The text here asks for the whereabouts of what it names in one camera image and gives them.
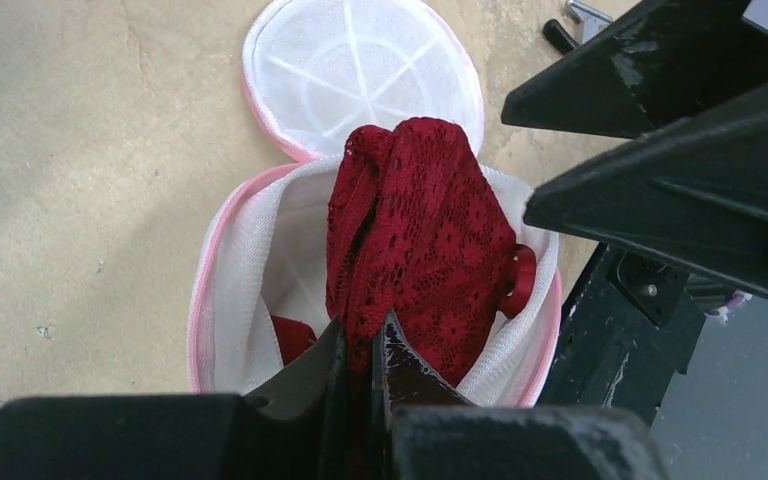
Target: round mesh lid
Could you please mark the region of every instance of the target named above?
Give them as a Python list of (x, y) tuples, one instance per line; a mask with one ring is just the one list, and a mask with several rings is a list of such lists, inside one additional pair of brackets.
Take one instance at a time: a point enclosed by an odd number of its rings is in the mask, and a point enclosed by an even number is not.
[(243, 77), (262, 127), (297, 161), (411, 117), (457, 123), (475, 153), (484, 139), (475, 67), (420, 0), (275, 0), (246, 36)]

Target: white mesh bag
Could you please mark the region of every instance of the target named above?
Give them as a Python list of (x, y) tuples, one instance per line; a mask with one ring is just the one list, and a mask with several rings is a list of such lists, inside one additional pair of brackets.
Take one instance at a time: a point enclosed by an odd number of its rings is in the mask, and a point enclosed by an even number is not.
[(275, 0), (242, 60), (255, 117), (296, 161), (342, 154), (361, 125), (411, 117), (460, 125), (476, 154), (484, 139), (475, 67), (420, 0)]
[[(278, 167), (235, 190), (205, 237), (189, 318), (190, 386), (245, 394), (283, 368), (270, 315), (307, 323), (318, 335), (325, 310), (328, 200), (340, 157)], [(537, 272), (525, 309), (497, 318), (457, 389), (479, 405), (533, 405), (546, 380), (560, 326), (558, 235), (521, 221), (532, 189), (481, 167)]]

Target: laundry bag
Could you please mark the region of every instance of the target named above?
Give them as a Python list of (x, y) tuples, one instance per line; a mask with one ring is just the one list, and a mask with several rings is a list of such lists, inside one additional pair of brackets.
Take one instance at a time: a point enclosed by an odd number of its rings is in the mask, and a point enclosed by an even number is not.
[[(277, 167), (237, 188), (205, 237), (189, 315), (190, 387), (246, 394), (283, 368), (271, 317), (306, 323), (319, 336), (325, 307), (328, 202), (341, 156)], [(560, 327), (558, 235), (522, 223), (533, 190), (481, 171), (517, 242), (537, 259), (531, 297), (513, 319), (497, 315), (457, 390), (481, 406), (531, 406), (551, 365)]]
[(340, 155), (355, 128), (413, 117), (484, 139), (478, 73), (420, 0), (273, 0), (246, 35), (243, 90), (263, 130), (299, 162)]

